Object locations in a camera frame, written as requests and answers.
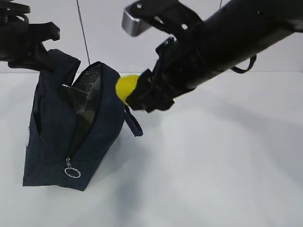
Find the black strap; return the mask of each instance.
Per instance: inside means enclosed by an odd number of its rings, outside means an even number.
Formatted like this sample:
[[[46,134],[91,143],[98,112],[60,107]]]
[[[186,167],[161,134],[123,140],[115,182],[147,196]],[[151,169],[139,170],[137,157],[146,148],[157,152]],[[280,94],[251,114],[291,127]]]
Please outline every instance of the black strap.
[[[246,73],[248,72],[249,70],[252,69],[252,67],[254,66],[255,62],[257,60],[257,56],[253,56],[251,59],[250,59],[250,65],[248,66],[247,70],[242,70],[238,67],[233,67],[231,68],[232,71],[236,72],[236,73],[239,73],[239,74],[243,74],[243,73]]]
[[[131,114],[128,106],[125,106],[125,121],[128,124],[128,127],[131,129],[134,136],[143,136],[143,130],[137,121],[137,119]]]

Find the wire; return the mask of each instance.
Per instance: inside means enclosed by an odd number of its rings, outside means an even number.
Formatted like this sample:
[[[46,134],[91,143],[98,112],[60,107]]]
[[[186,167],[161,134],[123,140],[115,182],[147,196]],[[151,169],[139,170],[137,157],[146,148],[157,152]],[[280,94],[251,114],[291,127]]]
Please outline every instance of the wire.
[[[20,13],[18,11],[10,10],[8,12],[8,15],[13,15],[13,16],[16,16],[16,17],[21,17],[21,18],[23,18],[23,20],[24,20],[25,23],[29,24],[29,19],[28,19],[28,17],[25,14],[22,14],[22,13]]]
[[[83,39],[84,39],[84,44],[85,44],[87,59],[88,59],[88,61],[89,61],[89,65],[90,65],[89,49],[88,49],[88,47],[87,47],[86,36],[85,36],[84,26],[83,26],[83,21],[82,21],[82,15],[81,15],[81,11],[80,11],[79,0],[76,0],[76,1],[77,1],[79,20],[80,20],[80,24],[81,24],[81,28],[82,28],[82,34],[83,34]]]

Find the zipper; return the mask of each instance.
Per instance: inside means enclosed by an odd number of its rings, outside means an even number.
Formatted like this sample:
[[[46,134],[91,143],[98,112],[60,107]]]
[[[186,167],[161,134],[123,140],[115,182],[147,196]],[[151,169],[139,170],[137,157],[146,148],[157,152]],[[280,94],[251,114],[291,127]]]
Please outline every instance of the zipper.
[[[68,175],[71,178],[75,178],[75,179],[80,178],[81,177],[81,172],[78,169],[73,168],[71,166],[70,160],[71,159],[69,157],[67,157],[66,160],[65,160],[65,163],[67,165],[67,168],[65,168],[65,170],[64,170],[65,174]]]
[[[95,64],[92,64],[90,65],[90,69],[93,68]],[[76,117],[76,120],[75,120],[75,131],[73,133],[73,137],[72,137],[72,140],[70,142],[70,146],[69,146],[69,152],[68,152],[68,155],[67,155],[67,158],[65,159],[65,163],[67,165],[67,168],[65,168],[64,172],[66,175],[68,175],[69,177],[71,178],[80,178],[81,177],[81,172],[80,170],[76,169],[76,168],[73,168],[71,166],[71,160],[73,158],[73,156],[76,154],[77,150],[83,145],[83,143],[85,142],[86,138],[88,137],[88,135],[91,133],[92,129],[94,128],[95,126],[95,123],[96,123],[96,120],[99,116],[99,110],[100,110],[100,106],[101,106],[101,100],[102,100],[102,96],[103,96],[103,64],[100,65],[100,71],[101,71],[101,74],[100,74],[100,94],[99,94],[99,105],[98,105],[98,108],[96,110],[96,113],[95,113],[95,117],[94,117],[94,120],[91,124],[91,127],[90,129],[88,130],[87,134],[85,135],[85,137],[81,140],[81,142],[77,145],[77,147],[75,147],[74,150],[72,150],[72,144],[73,144],[73,139],[74,137],[76,136],[76,131],[77,131],[77,127],[78,127],[78,119]]]

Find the zipper pull ring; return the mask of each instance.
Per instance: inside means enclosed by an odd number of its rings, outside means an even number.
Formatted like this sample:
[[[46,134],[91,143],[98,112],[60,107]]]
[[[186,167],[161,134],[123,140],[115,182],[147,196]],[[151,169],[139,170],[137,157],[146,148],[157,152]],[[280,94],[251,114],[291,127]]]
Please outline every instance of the zipper pull ring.
[[[65,163],[67,165],[67,168],[65,168],[65,170],[64,170],[65,174],[68,175],[71,178],[75,178],[75,179],[80,178],[81,177],[81,172],[78,169],[73,168],[71,166],[70,160],[71,160],[70,157],[67,157],[66,160],[65,160]]]

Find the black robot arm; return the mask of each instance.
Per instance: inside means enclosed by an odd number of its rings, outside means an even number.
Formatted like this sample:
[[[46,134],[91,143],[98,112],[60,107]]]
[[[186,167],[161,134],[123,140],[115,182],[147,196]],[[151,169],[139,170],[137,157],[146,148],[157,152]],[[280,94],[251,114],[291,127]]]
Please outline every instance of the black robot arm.
[[[55,64],[43,46],[44,41],[60,39],[53,23],[30,24],[29,6],[0,0],[0,61],[10,68],[53,71]]]
[[[127,103],[134,110],[168,110],[173,99],[303,31],[301,0],[231,0],[206,21],[178,0],[140,0],[125,8],[123,28],[137,36],[150,26],[173,35],[159,60],[139,78]]]

